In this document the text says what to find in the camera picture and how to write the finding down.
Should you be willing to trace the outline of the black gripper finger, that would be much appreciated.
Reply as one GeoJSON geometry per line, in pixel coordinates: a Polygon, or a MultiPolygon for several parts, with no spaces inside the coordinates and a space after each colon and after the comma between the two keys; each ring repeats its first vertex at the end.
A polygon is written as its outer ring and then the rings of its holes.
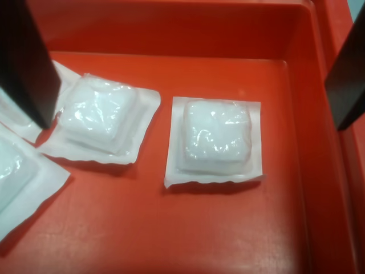
{"type": "Polygon", "coordinates": [[[39,127],[51,127],[61,80],[26,1],[1,1],[1,87],[39,127]]]}
{"type": "Polygon", "coordinates": [[[364,6],[325,81],[337,130],[343,131],[364,114],[364,6]]]}

